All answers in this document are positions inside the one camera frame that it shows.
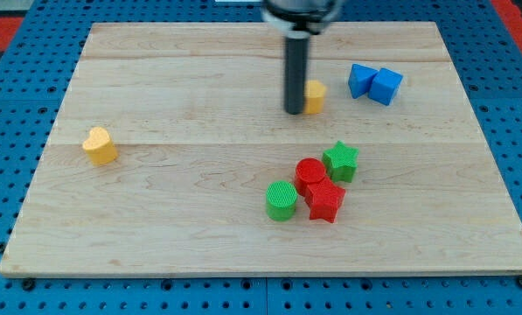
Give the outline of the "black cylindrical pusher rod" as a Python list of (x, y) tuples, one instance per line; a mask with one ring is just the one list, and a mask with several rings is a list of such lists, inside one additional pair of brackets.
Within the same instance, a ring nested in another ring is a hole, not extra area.
[(291, 115), (304, 109), (304, 89), (308, 69), (308, 38), (285, 38), (283, 107)]

